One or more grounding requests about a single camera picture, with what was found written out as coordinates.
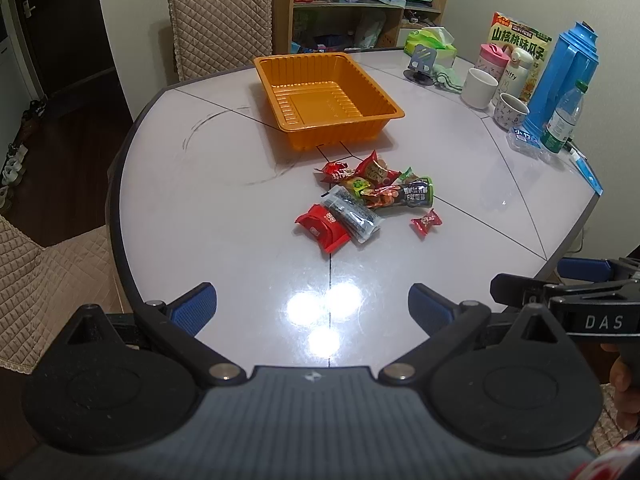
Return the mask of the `person's right hand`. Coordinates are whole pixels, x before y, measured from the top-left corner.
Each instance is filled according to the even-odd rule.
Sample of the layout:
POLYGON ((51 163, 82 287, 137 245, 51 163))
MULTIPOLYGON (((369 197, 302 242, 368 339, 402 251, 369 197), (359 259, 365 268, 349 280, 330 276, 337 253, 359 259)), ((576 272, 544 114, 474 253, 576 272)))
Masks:
POLYGON ((615 388, 614 405, 616 422, 628 431, 639 427, 639 390, 632 386, 632 374, 621 356, 618 356, 610 370, 610 383, 615 388))

